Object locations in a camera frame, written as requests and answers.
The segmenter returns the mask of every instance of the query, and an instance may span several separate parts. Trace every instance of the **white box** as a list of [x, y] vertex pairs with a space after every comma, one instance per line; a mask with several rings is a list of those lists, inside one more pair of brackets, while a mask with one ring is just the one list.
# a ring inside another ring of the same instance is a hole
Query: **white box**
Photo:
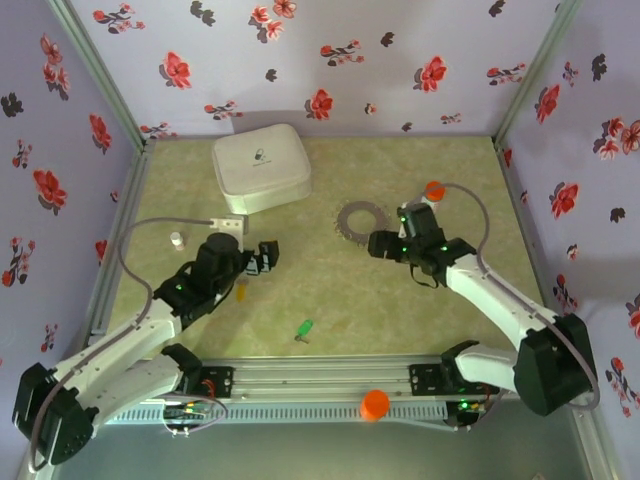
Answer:
[[279, 124], [221, 138], [213, 166], [232, 213], [248, 215], [311, 194], [311, 165], [291, 125]]

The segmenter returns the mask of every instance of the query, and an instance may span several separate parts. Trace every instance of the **small yellow object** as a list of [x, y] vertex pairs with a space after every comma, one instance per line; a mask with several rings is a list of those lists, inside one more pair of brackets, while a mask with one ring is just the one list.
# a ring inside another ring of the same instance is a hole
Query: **small yellow object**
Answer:
[[247, 294], [247, 286], [245, 284], [238, 285], [236, 289], [236, 300], [241, 302]]

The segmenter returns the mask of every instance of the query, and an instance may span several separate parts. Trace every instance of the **green object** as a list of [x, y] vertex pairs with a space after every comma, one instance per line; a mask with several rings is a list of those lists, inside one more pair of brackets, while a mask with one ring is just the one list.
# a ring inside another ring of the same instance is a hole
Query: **green object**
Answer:
[[298, 327], [298, 335], [301, 337], [306, 337], [307, 334], [311, 331], [311, 327], [313, 327], [313, 320], [307, 318], [302, 325]]

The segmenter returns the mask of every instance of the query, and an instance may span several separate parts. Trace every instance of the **metal gear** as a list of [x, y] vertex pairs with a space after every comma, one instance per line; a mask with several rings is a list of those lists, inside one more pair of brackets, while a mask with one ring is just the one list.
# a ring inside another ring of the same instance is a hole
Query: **metal gear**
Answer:
[[[376, 220], [376, 224], [371, 232], [362, 233], [356, 232], [349, 227], [349, 216], [357, 211], [364, 210], [373, 215]], [[376, 230], [384, 230], [389, 226], [389, 216], [385, 211], [373, 202], [366, 200], [358, 200], [355, 202], [347, 203], [340, 209], [335, 221], [336, 232], [342, 235], [346, 240], [352, 241], [358, 246], [366, 246], [369, 241], [369, 235]]]

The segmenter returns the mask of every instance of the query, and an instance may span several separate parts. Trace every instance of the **green tabletop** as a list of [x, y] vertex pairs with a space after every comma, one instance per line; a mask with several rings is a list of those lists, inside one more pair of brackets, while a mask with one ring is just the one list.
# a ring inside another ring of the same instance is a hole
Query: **green tabletop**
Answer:
[[[229, 213], [211, 160], [213, 140], [156, 144], [137, 219], [197, 219]], [[250, 277], [246, 296], [232, 294], [175, 341], [201, 358], [279, 355], [438, 354], [466, 339], [508, 347], [506, 337], [460, 295], [415, 284], [409, 267], [369, 257], [334, 232], [340, 207], [370, 200], [390, 215], [432, 180], [457, 182], [480, 195], [491, 215], [485, 260], [506, 280], [539, 301], [535, 278], [506, 185], [488, 137], [305, 138], [312, 168], [310, 197], [250, 216], [247, 248], [277, 239], [280, 261], [269, 274]], [[471, 198], [447, 190], [436, 214], [448, 238], [477, 245], [484, 228]], [[362, 228], [368, 218], [354, 216]], [[169, 240], [180, 231], [184, 251]], [[195, 258], [212, 230], [152, 224], [133, 235], [127, 263], [154, 288]], [[131, 318], [144, 301], [140, 286], [123, 276], [110, 329]], [[307, 319], [309, 343], [295, 341]]]

